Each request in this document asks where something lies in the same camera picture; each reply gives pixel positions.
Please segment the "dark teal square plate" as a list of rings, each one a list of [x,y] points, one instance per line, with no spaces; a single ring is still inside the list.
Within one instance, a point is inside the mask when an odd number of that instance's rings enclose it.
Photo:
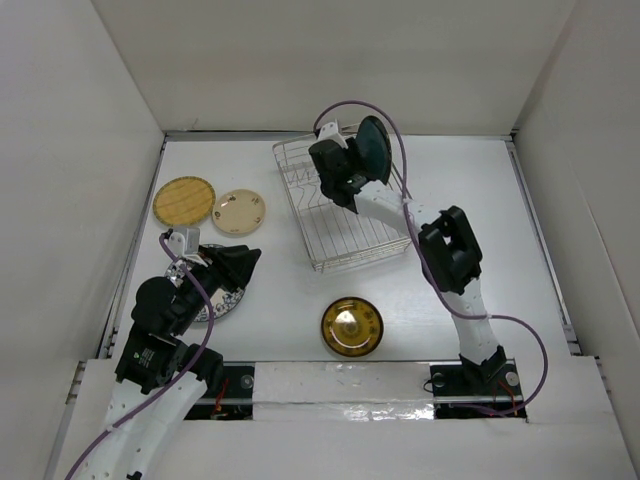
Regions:
[[[355,143],[364,173],[372,180],[387,184],[391,174],[392,150],[382,121],[373,115],[365,117],[359,124]]]

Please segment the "blue white floral plate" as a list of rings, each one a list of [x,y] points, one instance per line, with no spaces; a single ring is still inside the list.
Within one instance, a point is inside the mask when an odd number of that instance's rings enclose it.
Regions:
[[[218,252],[224,245],[216,243],[203,244],[199,247],[198,259],[191,255],[188,258],[179,257],[172,261],[167,267],[164,277],[167,278],[176,288],[179,288],[187,278],[182,266],[189,271],[196,267],[211,266],[213,260],[207,249]],[[215,291],[211,291],[210,301],[216,311],[216,318],[220,319],[228,315],[242,300],[245,290],[241,287],[219,286]]]

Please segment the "gold brown patterned plate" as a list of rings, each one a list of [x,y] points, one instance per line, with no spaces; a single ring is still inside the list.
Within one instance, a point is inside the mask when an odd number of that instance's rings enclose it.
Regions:
[[[361,297],[343,297],[332,302],[320,321],[324,344],[335,354],[359,358],[375,351],[384,335],[379,310]]]

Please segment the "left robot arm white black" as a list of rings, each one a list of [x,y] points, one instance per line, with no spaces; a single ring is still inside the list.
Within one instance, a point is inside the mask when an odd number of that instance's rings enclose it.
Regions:
[[[192,261],[168,255],[182,280],[156,276],[139,286],[102,431],[70,468],[69,479],[153,478],[191,408],[225,390],[223,357],[206,340],[220,315],[211,298],[219,290],[243,291],[261,252],[215,245],[199,247]],[[206,339],[187,345],[181,337],[200,312],[207,314]]]

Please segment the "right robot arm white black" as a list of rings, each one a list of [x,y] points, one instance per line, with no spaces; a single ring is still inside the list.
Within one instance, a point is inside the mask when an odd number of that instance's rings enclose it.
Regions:
[[[480,289],[482,252],[464,211],[456,206],[431,211],[391,189],[388,140],[318,140],[309,154],[325,197],[409,236],[424,277],[454,321],[463,384],[474,393],[484,393],[494,386],[506,355],[484,307]]]

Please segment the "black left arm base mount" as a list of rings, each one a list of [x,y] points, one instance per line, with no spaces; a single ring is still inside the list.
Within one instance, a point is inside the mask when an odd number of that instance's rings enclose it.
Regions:
[[[192,421],[237,421],[253,418],[255,364],[231,362],[223,369],[223,380],[215,393],[207,393],[189,410]]]

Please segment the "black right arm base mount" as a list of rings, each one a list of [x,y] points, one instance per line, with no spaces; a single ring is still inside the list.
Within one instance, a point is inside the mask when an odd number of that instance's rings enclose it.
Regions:
[[[527,417],[515,362],[504,353],[481,367],[462,358],[431,363],[422,388],[438,420]]]

